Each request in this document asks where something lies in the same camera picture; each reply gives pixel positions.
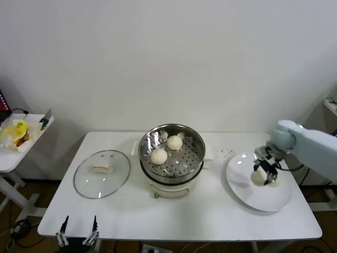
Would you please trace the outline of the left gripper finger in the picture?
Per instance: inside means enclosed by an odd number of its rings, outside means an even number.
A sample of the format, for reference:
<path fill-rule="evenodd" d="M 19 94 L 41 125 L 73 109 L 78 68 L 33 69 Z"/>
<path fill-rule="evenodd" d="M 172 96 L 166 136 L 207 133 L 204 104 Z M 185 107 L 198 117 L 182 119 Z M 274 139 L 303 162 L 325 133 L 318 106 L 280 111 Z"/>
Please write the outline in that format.
<path fill-rule="evenodd" d="M 68 246 L 69 242 L 65 236 L 65 230 L 67 227 L 69 216 L 66 217 L 65 221 L 62 223 L 59 232 L 56 233 L 56 239 L 60 247 Z"/>
<path fill-rule="evenodd" d="M 93 221 L 92 232 L 82 241 L 82 245 L 92 246 L 98 237 L 99 237 L 99 231 L 98 231 L 98 225 L 97 225 L 97 220 L 95 216 L 94 221 Z"/>

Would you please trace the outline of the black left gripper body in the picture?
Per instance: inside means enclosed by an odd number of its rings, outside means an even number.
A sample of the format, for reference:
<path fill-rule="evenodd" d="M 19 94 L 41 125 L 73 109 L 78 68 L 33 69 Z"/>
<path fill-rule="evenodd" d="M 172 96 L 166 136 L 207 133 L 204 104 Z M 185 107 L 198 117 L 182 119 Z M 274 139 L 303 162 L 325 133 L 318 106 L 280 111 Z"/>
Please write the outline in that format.
<path fill-rule="evenodd" d="M 67 246 L 59 246 L 59 252 L 67 252 L 67 253 L 83 253 L 89 252 L 91 246 L 87 246 L 86 244 L 82 244 L 85 240 L 84 237 L 71 237 L 67 238 L 68 245 Z"/>

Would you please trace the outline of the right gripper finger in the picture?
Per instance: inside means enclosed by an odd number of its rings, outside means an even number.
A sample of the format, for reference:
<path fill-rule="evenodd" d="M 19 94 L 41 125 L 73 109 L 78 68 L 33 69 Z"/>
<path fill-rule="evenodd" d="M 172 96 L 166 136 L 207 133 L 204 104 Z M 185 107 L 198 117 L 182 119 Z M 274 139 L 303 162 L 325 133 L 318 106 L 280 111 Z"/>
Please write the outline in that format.
<path fill-rule="evenodd" d="M 259 147 L 254 151 L 254 171 L 259 167 L 266 172 L 266 147 Z"/>
<path fill-rule="evenodd" d="M 280 162 L 283 160 L 282 156 L 275 156 L 275 163 L 268 163 L 266 161 L 266 174 L 267 179 L 265 181 L 265 185 L 274 183 L 277 179 L 278 175 L 278 169 L 281 170 L 282 167 L 280 165 Z"/>

